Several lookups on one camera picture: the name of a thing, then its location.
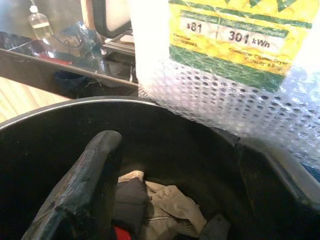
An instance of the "clothing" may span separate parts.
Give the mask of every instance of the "clothing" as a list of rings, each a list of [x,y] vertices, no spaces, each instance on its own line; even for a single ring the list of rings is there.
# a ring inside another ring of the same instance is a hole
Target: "clothing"
[[[147,201],[146,187],[139,178],[119,182],[116,186],[112,224],[137,236],[145,218]]]
[[[227,240],[231,224],[217,214],[203,228],[199,240]]]
[[[118,226],[111,226],[109,230],[108,240],[132,240],[132,238],[128,231]]]
[[[138,240],[172,240],[179,234],[198,238],[207,223],[199,206],[174,185],[145,183],[150,202]]]
[[[183,235],[180,236],[181,239],[189,239],[188,237],[199,238],[203,227],[207,223],[199,210],[199,206],[191,198],[185,196],[175,185],[164,186],[150,181],[143,182],[143,178],[144,173],[137,170],[118,178],[118,185],[124,185],[125,188],[117,187],[114,216],[121,212],[122,222],[130,222],[132,225],[134,219],[136,219],[137,223],[141,223],[141,218],[136,218],[130,208],[120,209],[127,207],[126,204],[120,205],[127,198],[120,201],[117,196],[119,195],[119,190],[128,191],[125,193],[128,196],[137,193],[142,196],[141,186],[143,186],[148,200],[143,201],[141,198],[141,201],[139,201],[140,204],[146,204],[146,212],[143,215],[144,221],[142,221],[143,224],[140,227],[139,234],[136,235],[138,240],[173,240],[179,235]],[[134,185],[127,184],[133,180]],[[141,213],[142,209],[136,210],[137,213]],[[134,229],[136,233],[138,224],[134,226]]]

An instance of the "black plastic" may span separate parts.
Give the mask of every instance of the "black plastic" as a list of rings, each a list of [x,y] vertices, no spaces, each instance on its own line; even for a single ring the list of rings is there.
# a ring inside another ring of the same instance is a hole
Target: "black plastic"
[[[108,29],[106,22],[106,0],[93,0],[92,9],[94,27],[100,35],[106,38],[114,39],[131,28],[131,22],[129,21],[114,31]]]
[[[50,192],[23,240],[106,240],[121,156],[116,131],[97,134]]]
[[[177,185],[205,218],[221,213],[232,223],[230,240],[318,239],[320,188],[299,163],[287,169],[293,160],[274,147],[128,97],[73,100],[0,124],[3,239],[21,238],[51,189],[106,129],[124,139],[120,175],[141,170],[149,181]]]

